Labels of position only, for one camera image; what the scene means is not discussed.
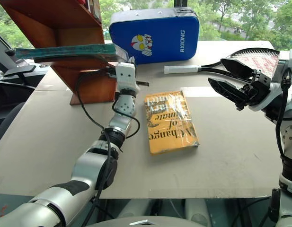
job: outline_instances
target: racket handle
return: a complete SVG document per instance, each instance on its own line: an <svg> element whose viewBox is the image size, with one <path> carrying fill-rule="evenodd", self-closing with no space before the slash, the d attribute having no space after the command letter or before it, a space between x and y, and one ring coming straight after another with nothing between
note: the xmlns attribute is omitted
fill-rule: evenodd
<svg viewBox="0 0 292 227"><path fill-rule="evenodd" d="M180 66L165 66L164 73L189 73L189 72L198 72L200 65L180 65Z"/></svg>

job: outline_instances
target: table surface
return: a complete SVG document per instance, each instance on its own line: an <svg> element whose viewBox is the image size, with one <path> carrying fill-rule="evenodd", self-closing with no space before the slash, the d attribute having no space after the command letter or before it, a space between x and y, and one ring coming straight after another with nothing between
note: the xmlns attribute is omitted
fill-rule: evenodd
<svg viewBox="0 0 292 227"><path fill-rule="evenodd" d="M257 197L270 195L278 187L282 165L275 125L263 112L237 111L231 101L210 88L208 74L163 74L164 65L208 64L247 47L272 45L266 41L199 41L195 57L188 61L138 66L137 79L150 82L137 97L141 129L123 144L115 181L102 198ZM143 99L146 94L181 89L200 146L151 156ZM71 95L49 70L0 141L0 193L36 195L70 180L75 161L100 135L80 106L69 105ZM114 114L111 105L86 107L107 125Z"/></svg>

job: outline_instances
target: wooden bookshelf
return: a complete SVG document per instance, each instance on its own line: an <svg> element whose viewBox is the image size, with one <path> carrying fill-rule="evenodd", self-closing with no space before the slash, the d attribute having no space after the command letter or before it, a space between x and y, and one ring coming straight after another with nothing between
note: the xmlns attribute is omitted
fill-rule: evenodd
<svg viewBox="0 0 292 227"><path fill-rule="evenodd" d="M104 43L101 23L76 0L0 0L0 4L35 48ZM81 71L106 65L86 57L51 60L53 70L74 94ZM116 80L98 77L89 79L88 85L82 83L84 103L113 101Z"/></svg>

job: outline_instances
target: blue bag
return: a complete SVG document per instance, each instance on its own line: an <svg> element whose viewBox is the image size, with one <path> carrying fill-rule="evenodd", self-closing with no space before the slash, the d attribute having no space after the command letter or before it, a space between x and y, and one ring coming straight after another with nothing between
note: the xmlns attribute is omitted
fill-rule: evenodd
<svg viewBox="0 0 292 227"><path fill-rule="evenodd" d="M195 55L199 21L189 7L129 10L112 15L109 32L137 64L181 61Z"/></svg>

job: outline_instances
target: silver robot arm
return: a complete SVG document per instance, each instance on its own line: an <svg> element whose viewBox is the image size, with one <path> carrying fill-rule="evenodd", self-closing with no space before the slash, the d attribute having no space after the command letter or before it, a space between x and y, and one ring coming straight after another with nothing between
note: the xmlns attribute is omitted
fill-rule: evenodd
<svg viewBox="0 0 292 227"><path fill-rule="evenodd" d="M135 98L139 88L135 81L135 66L119 63L116 66L116 79L120 91L115 110L128 116L135 116ZM102 134L99 140L76 161L72 177L46 189L28 203L16 208L0 218L0 227L67 227L80 214L93 198L99 184L104 180L104 188L111 185L117 168L117 159L130 130L131 118L115 113L109 126L105 128L110 138L111 161L108 177L103 179L107 165L107 141Z"/></svg>
<svg viewBox="0 0 292 227"><path fill-rule="evenodd" d="M232 73L248 68L237 60L221 61ZM247 71L251 72L248 76L252 77L252 81L239 89L225 80L208 80L213 89L234 102L238 110L248 105L253 111L265 112L266 118L276 124L276 133L280 133L277 140L283 172L279 178L280 189L272 191L268 214L272 221L277 222L276 227L292 227L292 87L289 89L292 83L292 50L280 52L272 78L260 70L248 68Z"/></svg>

